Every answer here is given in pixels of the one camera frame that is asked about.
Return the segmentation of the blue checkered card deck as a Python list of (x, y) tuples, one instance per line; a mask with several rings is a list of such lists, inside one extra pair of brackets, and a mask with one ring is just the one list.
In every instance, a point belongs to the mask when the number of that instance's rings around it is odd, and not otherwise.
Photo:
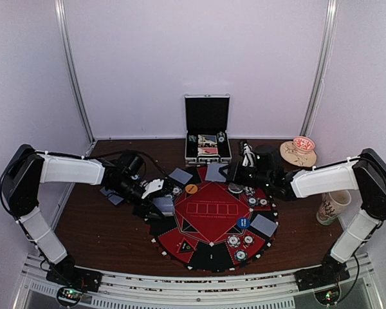
[(164, 216), (174, 215), (174, 197), (171, 194), (157, 197), (152, 200), (153, 204), (161, 211)]

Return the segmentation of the card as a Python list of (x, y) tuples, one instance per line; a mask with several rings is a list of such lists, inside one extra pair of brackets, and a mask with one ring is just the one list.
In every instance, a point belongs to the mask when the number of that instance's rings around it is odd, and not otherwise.
[(219, 169), (225, 166), (226, 164), (219, 164), (219, 163), (209, 164), (207, 166), (207, 173), (205, 176), (205, 180), (208, 182), (221, 182), (221, 183), (226, 182), (226, 177), (219, 172)]
[(260, 214), (256, 215), (250, 226), (269, 237), (274, 234), (278, 227), (274, 221), (271, 221)]
[(183, 169), (176, 168), (175, 170), (173, 170), (173, 172), (169, 174), (169, 177), (185, 185), (190, 181), (193, 175), (184, 171)]

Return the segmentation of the blue chip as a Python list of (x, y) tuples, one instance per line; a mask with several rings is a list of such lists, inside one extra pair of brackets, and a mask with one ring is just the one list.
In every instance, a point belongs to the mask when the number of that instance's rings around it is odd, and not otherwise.
[(234, 259), (238, 262), (246, 261), (248, 254), (245, 250), (237, 250), (234, 252)]

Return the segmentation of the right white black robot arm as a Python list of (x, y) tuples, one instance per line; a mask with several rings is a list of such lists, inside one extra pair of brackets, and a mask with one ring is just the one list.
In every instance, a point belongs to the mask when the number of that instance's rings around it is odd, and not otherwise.
[(348, 228), (335, 241), (317, 270), (317, 279), (332, 283), (356, 250), (386, 220), (386, 163), (371, 148), (333, 164), (310, 169), (285, 171), (276, 151), (257, 153), (242, 144), (242, 162), (221, 167), (228, 183), (254, 189), (282, 201), (293, 201), (317, 194), (358, 191), (362, 205)]

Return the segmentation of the chip stack under right arm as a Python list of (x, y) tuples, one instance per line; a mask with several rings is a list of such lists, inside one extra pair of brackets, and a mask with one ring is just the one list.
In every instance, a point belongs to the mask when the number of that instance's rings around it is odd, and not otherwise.
[(317, 221), (325, 226), (332, 224), (350, 203), (351, 194), (347, 190), (323, 193)]

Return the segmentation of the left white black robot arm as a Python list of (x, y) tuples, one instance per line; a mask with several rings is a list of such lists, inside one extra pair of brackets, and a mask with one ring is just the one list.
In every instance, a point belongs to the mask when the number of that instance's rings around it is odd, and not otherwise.
[(50, 209), (55, 206), (50, 199), (51, 189), (61, 190), (77, 183), (101, 186), (130, 203), (135, 215), (160, 220), (165, 215), (153, 200), (170, 194), (173, 185), (161, 167), (160, 178), (136, 178), (148, 158), (147, 153), (132, 149), (79, 156), (22, 144), (0, 177), (1, 203), (45, 259), (56, 265), (55, 276), (66, 286), (73, 286), (80, 273), (67, 262), (68, 251), (48, 221)]

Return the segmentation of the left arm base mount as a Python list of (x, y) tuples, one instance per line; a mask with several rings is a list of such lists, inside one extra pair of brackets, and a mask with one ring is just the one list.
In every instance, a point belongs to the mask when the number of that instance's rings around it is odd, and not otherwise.
[(70, 286), (84, 292), (98, 292), (102, 273), (84, 268), (50, 268), (46, 280), (59, 285)]

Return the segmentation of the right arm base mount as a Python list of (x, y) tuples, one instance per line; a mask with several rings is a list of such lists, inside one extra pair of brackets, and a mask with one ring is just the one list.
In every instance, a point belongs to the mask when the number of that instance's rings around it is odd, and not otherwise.
[(317, 267), (303, 268), (294, 273), (299, 291), (332, 285), (350, 278), (346, 262), (341, 263), (326, 254)]

